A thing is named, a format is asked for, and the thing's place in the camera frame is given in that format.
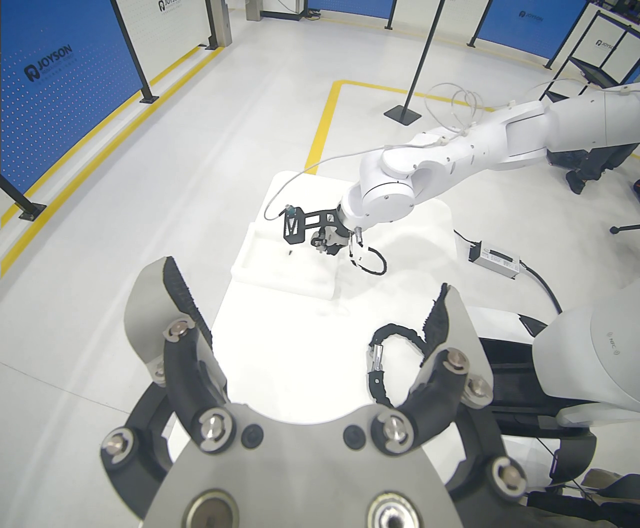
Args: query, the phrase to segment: metal post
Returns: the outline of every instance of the metal post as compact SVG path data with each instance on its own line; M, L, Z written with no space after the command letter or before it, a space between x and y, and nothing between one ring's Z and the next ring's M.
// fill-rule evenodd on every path
M140 82L142 83L142 88L140 89L142 92L142 99L140 100L140 102L151 104L158 99L158 96L151 93L151 88L149 88L149 83L147 82L145 74L142 71L142 67L140 66L140 61L138 60L138 55L136 55L136 50L133 49L133 44L131 43L131 39L129 38L129 32L127 31L127 27L124 25L122 13L120 13L120 8L118 7L118 3L116 2L116 0L111 0L111 7L113 7L113 12L116 15L116 20L118 21L118 25L120 26L120 31L122 32L122 36L124 37L124 42L127 44L127 48L129 48L129 54L131 55L131 59L133 60L133 65L136 67L136 71L138 72L138 76L140 77Z
M15 202L15 205L22 209L22 214L20 215L21 220L33 222L46 208L46 205L30 202L29 199L16 189L7 178L2 176L2 174L0 174L0 189L9 195L9 197Z
M218 39L216 38L216 28L213 23L213 10L211 9L211 0L204 0L207 6L207 18L209 19L209 29L211 30L211 36L209 37L209 45L207 49L217 49Z
M409 93L406 96L406 101L404 102L404 106L396 106L391 110L387 110L385 115L394 121L398 121L403 125L407 126L413 123L416 119L421 117L418 112L414 112L409 110L409 101L411 101L411 97L413 95L413 91L415 90L415 85L418 83L418 78L420 77L420 72L422 71L422 66L424 64L424 60L427 56L427 52L429 51L429 47L431 46L431 41L433 40L433 35L436 32L436 26L438 25L438 21L440 20L440 14L442 13L442 8L444 7L445 0L440 0L438 4L438 9L436 9L436 14L433 17L433 22L431 23L431 30L429 31L429 36L427 37L427 42L424 44L424 50L422 52L422 56L420 57L420 62L418 63L418 69L415 71L415 75L413 77L413 82L411 83L411 88L409 89Z
M602 61L602 64L600 64L600 66L598 68L600 68L602 70L602 67L605 65L605 62L607 62L609 60L609 57L611 57L613 52L618 48L618 45L620 44L620 42L622 42L622 39L627 36L627 33L628 33L628 31L625 29L624 32L622 33L622 35L620 35L620 38L618 39L618 41L613 45L613 48L611 48L611 51L609 51L607 56Z
M394 0L394 2L391 4L391 12L389 13L389 20L387 21L387 25L385 26L385 29L393 29L391 27L391 22L394 21L394 13L396 12L397 3L398 3L398 0Z
M558 49L556 49L556 52L554 53L554 56L551 57L549 59L549 62L547 64L545 64L545 68L547 70L551 69L551 64L554 63L554 60L556 60L558 54L560 53L560 51L562 50L562 48L564 47L564 45L566 44L566 41L569 40L569 37L571 36L571 34L573 33L573 30L575 29L575 27L578 25L578 22L580 22L580 19L582 18L582 15L584 15L584 12L587 10L587 6L590 4L591 2L589 0L585 0L584 2L584 7L582 8L582 11L580 11L580 14L578 15L578 18L575 19L575 22L573 23L573 25L571 26L571 29L569 30L569 33L566 34L566 37L564 38L564 40L562 41L562 44L560 44L560 46L558 47Z
M484 8L484 13L482 13L482 18L480 19L478 27L476 28L476 32L474 33L474 36L471 37L471 40L469 41L467 46L476 47L476 38L478 38L478 33L480 33L480 28L484 24L484 19L486 18L487 14L489 13L489 8L491 7L492 3L493 3L493 0L489 0L489 3L486 5L486 8Z
M600 13L601 13L601 11L598 10L596 12L596 14L593 16L593 18L591 19L591 22L589 22L589 25L587 26L587 29L584 30L584 32L582 33L582 36L580 36L580 38L578 39L578 42L575 43L575 46L573 46L573 49L571 50L571 53L566 56L566 59L564 59L564 62L562 64L562 66L560 66L560 69L556 72L556 74L554 75L554 78L551 79L551 82L545 88L545 91L542 92L542 95L540 96L540 99L538 99L538 100L542 101L545 98L545 95L549 91L549 88L551 88L551 86L553 86L553 84L556 81L556 79L560 76L560 73L562 72L562 70L564 70L564 67L568 64L569 59L573 56L573 54L575 53L575 50L578 49L578 46L582 43L582 41L584 40L584 37L587 35L587 33L589 33L589 30L591 29L591 27L592 27L593 23L596 21L596 19L600 16Z

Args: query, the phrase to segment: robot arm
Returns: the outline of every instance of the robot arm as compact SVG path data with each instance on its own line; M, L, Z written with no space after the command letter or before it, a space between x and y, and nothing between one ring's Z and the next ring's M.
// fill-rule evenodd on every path
M640 83L589 92L544 107L527 102L493 112L464 134L437 128L405 148L363 156L360 181L338 216L351 232L404 218L413 207L484 169L536 163L554 152L640 142Z

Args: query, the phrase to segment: black bracket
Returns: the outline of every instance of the black bracket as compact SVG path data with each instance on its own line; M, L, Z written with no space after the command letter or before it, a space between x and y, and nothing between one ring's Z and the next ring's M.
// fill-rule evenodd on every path
M305 241L307 229L324 230L335 227L336 233L344 238L349 237L349 230L338 220L338 209L304 212L302 207L290 206L284 210L284 231L282 237L289 244L301 244Z

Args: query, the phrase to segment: bolt head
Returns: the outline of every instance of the bolt head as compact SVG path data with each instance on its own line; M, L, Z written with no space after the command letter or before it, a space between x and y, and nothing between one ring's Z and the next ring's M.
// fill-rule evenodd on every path
M510 489L517 490L522 482L522 475L515 466L507 466L500 471L502 482Z
M489 384L482 378L471 378L467 384L471 394L484 398L489 394Z
M382 427L382 431L387 440L393 440L395 442L402 442L407 437L406 426L397 416L388 418Z
M187 330L189 330L189 325L186 321L177 321L173 324L173 326L169 329L169 333L171 335L181 336L184 335Z
M124 453L127 448L127 441L122 435L113 435L108 441L107 446L104 448L110 456L116 456L117 454Z
M200 432L202 433L202 438L218 440L225 434L225 421L222 416L214 414L202 424Z
M466 356L458 350L449 350L449 353L447 354L447 361L457 371L461 371L467 366Z

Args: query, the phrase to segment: black pants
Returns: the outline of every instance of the black pants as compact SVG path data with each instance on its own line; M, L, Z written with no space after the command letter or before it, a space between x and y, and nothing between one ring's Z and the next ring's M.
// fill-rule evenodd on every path
M618 147L594 148L584 156L578 166L576 173L582 180L599 180L604 170L612 170L621 165L633 151L638 143L631 145L619 145Z

